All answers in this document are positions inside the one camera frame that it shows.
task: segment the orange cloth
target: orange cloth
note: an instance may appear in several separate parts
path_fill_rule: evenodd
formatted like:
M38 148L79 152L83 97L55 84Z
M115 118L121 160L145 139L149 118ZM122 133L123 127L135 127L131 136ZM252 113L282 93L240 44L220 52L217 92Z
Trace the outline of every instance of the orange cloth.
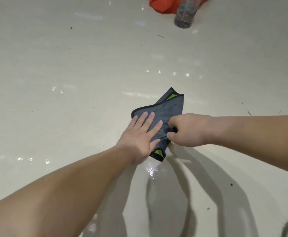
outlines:
M201 0L199 7L206 1L207 0ZM180 0L149 0L150 7L160 13L176 14L179 4Z

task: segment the gray microfiber towel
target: gray microfiber towel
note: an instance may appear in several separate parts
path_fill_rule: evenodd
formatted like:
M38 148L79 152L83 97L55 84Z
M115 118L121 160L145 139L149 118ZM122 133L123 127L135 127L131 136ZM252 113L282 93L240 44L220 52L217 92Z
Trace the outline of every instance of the gray microfiber towel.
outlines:
M150 131L160 120L163 121L163 126L160 131L152 138L153 140L160 139L155 149L151 152L150 156L159 161L163 161L166 157L166 148L170 144L170 140L167 138L167 133L177 132L175 127L168 126L168 122L171 117L181 115L184 107L184 95L177 93L172 87L166 91L166 93L154 104L144 107L140 107L132 111L131 117L140 117L145 111L148 112L148 116L151 112L155 113L155 118Z

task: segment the forearm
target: forearm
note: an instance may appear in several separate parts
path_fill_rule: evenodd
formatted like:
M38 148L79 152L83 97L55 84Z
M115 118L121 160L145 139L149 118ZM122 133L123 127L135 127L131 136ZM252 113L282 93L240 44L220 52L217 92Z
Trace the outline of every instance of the forearm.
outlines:
M132 160L113 147L46 175L0 201L0 236L78 236Z
M288 116L215 117L212 143L288 171Z

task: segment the hand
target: hand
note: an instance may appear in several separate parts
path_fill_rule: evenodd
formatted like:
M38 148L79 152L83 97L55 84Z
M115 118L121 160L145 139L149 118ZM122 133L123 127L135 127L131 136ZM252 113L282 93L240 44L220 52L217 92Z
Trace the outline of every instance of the hand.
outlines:
M169 120L169 126L175 126L178 132L168 132L167 137L172 142L181 146L201 146L211 143L208 135L208 123L212 116L187 113L173 116Z
M159 132L163 122L159 121L153 129L147 132L154 120L155 113L151 112L149 118L144 123L147 115L148 113L144 112L139 119L137 116L134 116L116 144L117 146L123 145L129 147L130 151L134 151L134 161L136 163L144 161L154 150L158 142L160 142L160 139L152 142L151 139Z

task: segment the left hand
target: left hand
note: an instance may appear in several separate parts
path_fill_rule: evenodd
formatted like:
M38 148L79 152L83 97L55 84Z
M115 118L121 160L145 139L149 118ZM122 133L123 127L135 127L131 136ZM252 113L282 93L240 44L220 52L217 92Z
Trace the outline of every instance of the left hand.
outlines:
M154 120L155 113L151 112L149 118L144 123L147 115L148 113L144 112L139 119L137 116L134 116L116 144L116 146L129 147L131 151L134 151L135 163L144 161L154 150L158 142L160 142L160 139L152 142L151 139L159 132L163 122L159 121L153 129L147 132Z

